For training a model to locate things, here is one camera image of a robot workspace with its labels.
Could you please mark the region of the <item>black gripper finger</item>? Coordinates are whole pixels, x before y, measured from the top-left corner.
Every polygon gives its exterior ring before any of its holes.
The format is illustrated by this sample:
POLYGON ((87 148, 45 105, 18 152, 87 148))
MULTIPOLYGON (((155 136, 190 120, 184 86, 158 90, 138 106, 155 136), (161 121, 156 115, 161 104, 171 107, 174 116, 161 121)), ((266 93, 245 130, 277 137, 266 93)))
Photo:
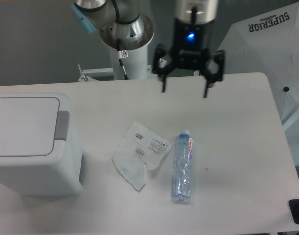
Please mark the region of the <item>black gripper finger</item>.
POLYGON ((152 73, 157 74, 162 84, 162 92, 166 91, 167 76, 177 68, 175 53, 173 48, 167 48, 163 44, 158 44, 154 50, 154 57, 152 63, 152 73), (164 67, 159 66, 159 61, 164 56, 170 56, 171 61, 166 63, 164 67))
POLYGON ((218 50, 211 53, 208 49, 202 57, 202 65, 199 69, 199 74, 204 76, 206 85, 204 88, 204 98, 207 98, 208 89, 213 87, 216 82, 222 82, 224 79, 224 64, 225 64, 225 51, 218 50), (217 65, 217 70, 213 71, 209 68, 209 64, 213 62, 217 65))

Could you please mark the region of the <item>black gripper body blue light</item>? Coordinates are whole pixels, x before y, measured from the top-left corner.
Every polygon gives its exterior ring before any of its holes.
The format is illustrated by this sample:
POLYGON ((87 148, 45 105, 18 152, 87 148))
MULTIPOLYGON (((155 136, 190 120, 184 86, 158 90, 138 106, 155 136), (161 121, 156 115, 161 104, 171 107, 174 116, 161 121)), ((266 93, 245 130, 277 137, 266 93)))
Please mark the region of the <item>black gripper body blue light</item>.
POLYGON ((173 43, 170 49, 176 68, 198 70, 209 60, 209 44, 217 14, 216 0, 177 0, 173 43))

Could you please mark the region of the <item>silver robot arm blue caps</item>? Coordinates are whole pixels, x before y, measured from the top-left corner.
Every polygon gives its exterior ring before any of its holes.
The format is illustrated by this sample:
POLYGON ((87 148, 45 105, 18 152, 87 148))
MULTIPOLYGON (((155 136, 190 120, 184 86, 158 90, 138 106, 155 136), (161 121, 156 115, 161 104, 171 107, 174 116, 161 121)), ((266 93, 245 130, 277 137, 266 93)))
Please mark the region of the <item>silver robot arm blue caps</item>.
MULTIPOLYGON (((113 23, 121 27, 141 19, 138 0, 76 0, 75 11, 92 27, 101 29, 113 23)), ((158 44, 152 72, 166 88, 167 76, 175 69, 195 70, 206 79, 205 88, 221 82, 224 74, 224 51, 208 49, 216 18, 216 0, 178 0, 175 3, 173 44, 158 44)))

